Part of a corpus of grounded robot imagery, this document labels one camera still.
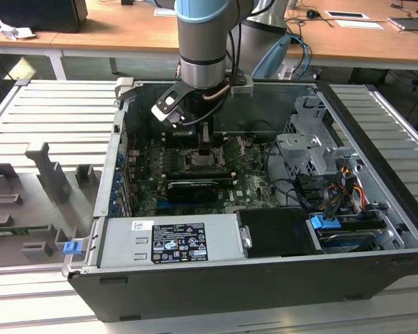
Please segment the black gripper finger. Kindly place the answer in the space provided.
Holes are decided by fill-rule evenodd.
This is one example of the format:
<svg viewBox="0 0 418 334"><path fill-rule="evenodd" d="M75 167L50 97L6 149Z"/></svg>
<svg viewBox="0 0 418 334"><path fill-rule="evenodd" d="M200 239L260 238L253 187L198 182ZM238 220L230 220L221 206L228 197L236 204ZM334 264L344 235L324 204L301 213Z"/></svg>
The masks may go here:
<svg viewBox="0 0 418 334"><path fill-rule="evenodd" d="M208 156L213 147L213 132L211 122L204 121L199 126L199 154Z"/></svg>
<svg viewBox="0 0 418 334"><path fill-rule="evenodd" d="M184 149L197 149L198 136L192 129L173 129L171 131L171 147Z"/></svg>

